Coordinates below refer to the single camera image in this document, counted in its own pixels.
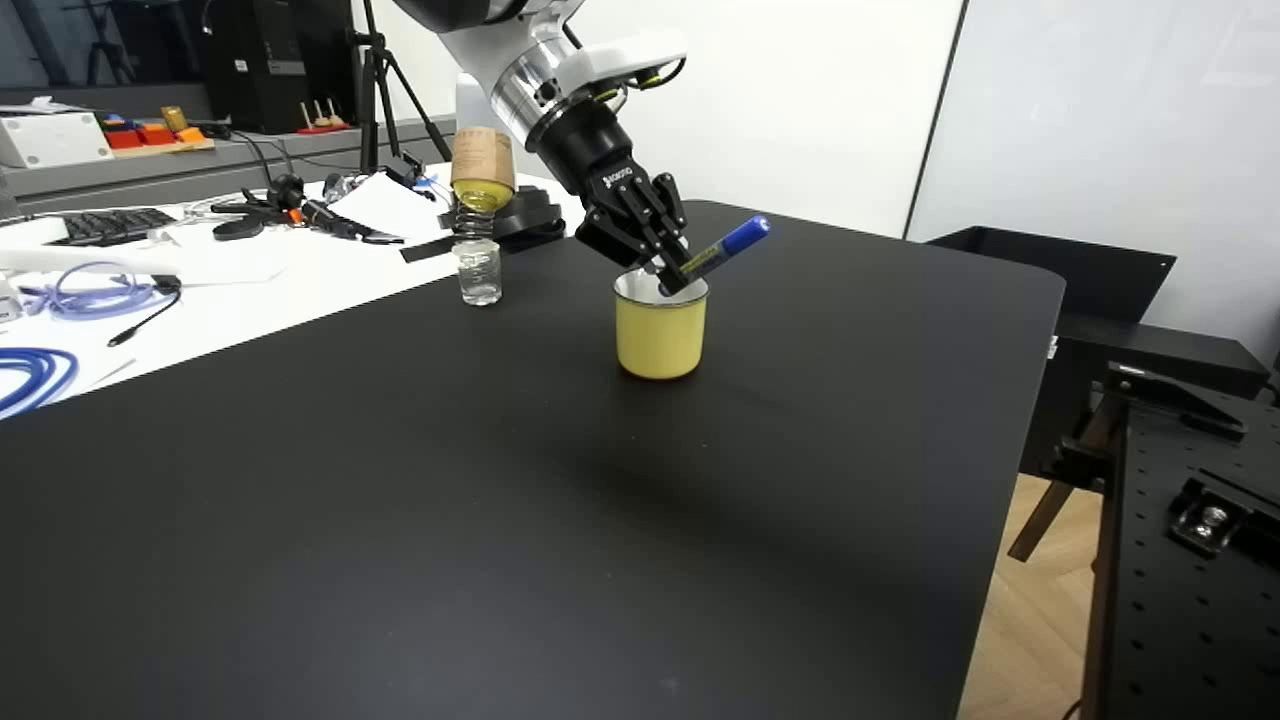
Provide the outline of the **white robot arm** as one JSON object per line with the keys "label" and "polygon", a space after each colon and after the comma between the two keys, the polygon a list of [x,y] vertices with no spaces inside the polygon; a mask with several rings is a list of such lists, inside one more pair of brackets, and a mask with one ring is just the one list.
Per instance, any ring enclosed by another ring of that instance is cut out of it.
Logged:
{"label": "white robot arm", "polygon": [[425,25],[498,118],[586,207],[575,235],[622,268],[689,283],[689,218],[672,173],[649,173],[612,91],[675,79],[685,51],[612,44],[586,49],[571,18],[586,0],[398,0]]}

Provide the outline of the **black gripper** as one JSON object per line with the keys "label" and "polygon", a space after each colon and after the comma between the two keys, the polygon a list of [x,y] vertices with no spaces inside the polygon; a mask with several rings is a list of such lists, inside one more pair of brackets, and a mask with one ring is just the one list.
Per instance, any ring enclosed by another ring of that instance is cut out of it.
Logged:
{"label": "black gripper", "polygon": [[634,157],[634,136],[604,102],[570,102],[528,134],[528,151],[586,206],[575,239],[615,268],[649,268],[642,239],[685,266],[689,213],[672,173],[649,176]]}

